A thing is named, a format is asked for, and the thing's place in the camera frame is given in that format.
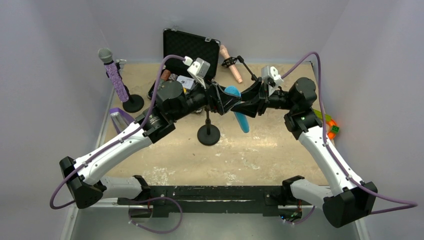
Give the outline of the blue microphone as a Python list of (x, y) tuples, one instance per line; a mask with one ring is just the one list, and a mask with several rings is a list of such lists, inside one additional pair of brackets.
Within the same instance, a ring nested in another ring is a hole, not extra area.
[[(235, 86), (228, 86), (225, 90), (226, 93), (235, 95), (237, 97), (241, 97), (241, 93)], [(247, 120), (247, 117), (239, 112), (234, 112), (235, 118), (244, 133), (248, 133), (250, 131), (250, 126)]]

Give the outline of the pink microphone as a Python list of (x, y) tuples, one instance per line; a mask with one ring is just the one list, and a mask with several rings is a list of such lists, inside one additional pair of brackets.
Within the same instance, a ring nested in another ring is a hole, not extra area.
[(224, 58), (223, 67), (228, 68), (234, 76), (234, 79), (240, 84), (243, 82), (242, 76), (235, 66), (237, 58), (231, 57), (227, 48), (222, 44), (219, 49), (220, 55)]

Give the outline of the black round-base clip stand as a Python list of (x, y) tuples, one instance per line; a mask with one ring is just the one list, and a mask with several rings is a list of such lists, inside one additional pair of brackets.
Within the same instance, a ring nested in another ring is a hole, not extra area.
[[(119, 65), (119, 63), (116, 63), (116, 66), (120, 73), (121, 66)], [(128, 93), (129, 100), (127, 102), (121, 102), (123, 109), (128, 113), (136, 113), (140, 111), (144, 107), (144, 103), (145, 103), (144, 99), (138, 94), (130, 94), (128, 87), (125, 84), (124, 86)]]

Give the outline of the purple glitter microphone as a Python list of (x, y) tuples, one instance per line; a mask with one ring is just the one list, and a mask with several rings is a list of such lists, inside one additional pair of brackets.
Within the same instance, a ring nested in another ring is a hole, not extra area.
[(125, 85), (123, 83), (122, 77), (120, 76), (117, 65), (114, 62), (112, 51), (109, 48), (104, 47), (104, 48), (100, 48), (97, 54), (99, 59), (103, 62), (104, 68), (106, 70), (106, 75), (110, 79), (119, 100), (122, 103), (127, 102), (130, 99), (130, 97), (126, 91)]

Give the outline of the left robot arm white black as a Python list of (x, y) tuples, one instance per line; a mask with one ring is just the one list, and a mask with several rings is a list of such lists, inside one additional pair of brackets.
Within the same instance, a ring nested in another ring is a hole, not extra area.
[(99, 200), (124, 198), (140, 200), (146, 183), (141, 176), (107, 178), (106, 173), (134, 153), (155, 144), (175, 130), (175, 122), (197, 109), (210, 107), (224, 115), (241, 102), (241, 93), (234, 86), (212, 83), (206, 88), (196, 85), (185, 93), (180, 82), (165, 81), (151, 99), (153, 108), (146, 109), (116, 137), (84, 156), (65, 157), (60, 162), (64, 185), (79, 209)]

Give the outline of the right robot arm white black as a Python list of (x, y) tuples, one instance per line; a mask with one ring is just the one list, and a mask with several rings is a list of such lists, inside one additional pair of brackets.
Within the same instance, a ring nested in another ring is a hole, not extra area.
[(370, 215), (377, 187), (373, 182), (365, 183), (328, 139), (325, 124), (312, 109), (317, 100), (315, 83), (301, 77), (288, 91), (278, 89), (271, 93), (267, 88), (265, 83), (254, 83), (241, 93), (242, 102), (231, 111), (254, 118), (268, 108), (287, 110), (284, 115), (287, 130), (313, 157), (329, 186), (318, 186), (302, 176), (295, 176), (282, 182), (277, 199), (282, 204), (304, 200), (321, 209), (335, 228)]

